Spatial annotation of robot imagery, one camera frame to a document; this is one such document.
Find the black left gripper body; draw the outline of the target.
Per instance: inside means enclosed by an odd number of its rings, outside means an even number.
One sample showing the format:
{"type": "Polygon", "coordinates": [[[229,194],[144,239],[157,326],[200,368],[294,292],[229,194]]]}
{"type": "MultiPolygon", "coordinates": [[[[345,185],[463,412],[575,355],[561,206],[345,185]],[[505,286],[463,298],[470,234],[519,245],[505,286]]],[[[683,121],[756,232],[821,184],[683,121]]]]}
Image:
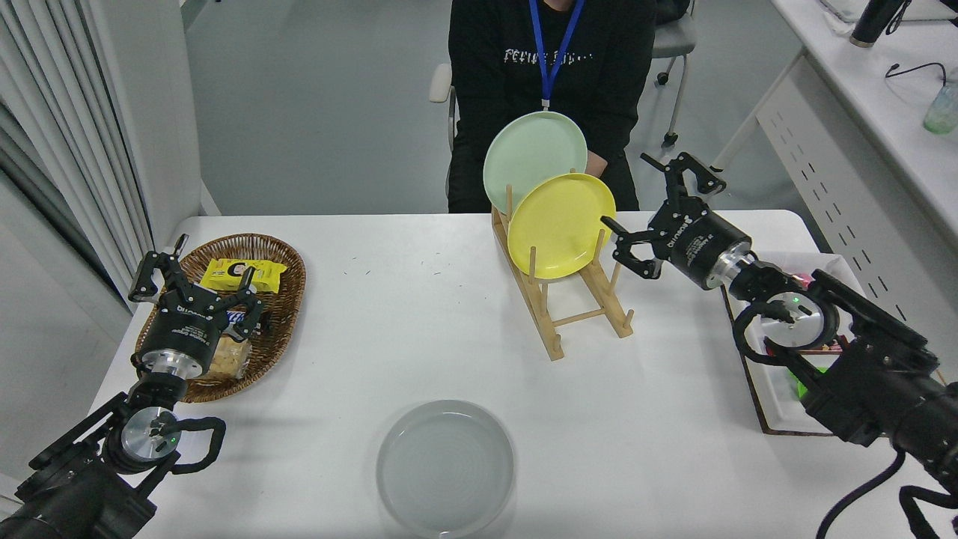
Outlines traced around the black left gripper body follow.
{"type": "Polygon", "coordinates": [[[202,302],[184,307],[177,298],[159,300],[140,346],[140,364],[151,368],[161,359],[186,357],[189,368],[208,368],[227,328],[225,311],[210,308],[202,302]]]}

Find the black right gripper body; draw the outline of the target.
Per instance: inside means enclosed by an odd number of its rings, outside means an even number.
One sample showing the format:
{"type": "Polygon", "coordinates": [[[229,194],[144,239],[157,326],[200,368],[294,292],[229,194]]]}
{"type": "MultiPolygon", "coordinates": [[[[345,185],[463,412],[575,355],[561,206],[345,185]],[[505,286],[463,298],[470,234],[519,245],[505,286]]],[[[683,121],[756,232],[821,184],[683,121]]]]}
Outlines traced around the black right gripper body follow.
{"type": "Polygon", "coordinates": [[[702,202],[662,206],[650,220],[656,258],[668,261],[701,289],[729,285],[748,264],[751,238],[702,202]]]}

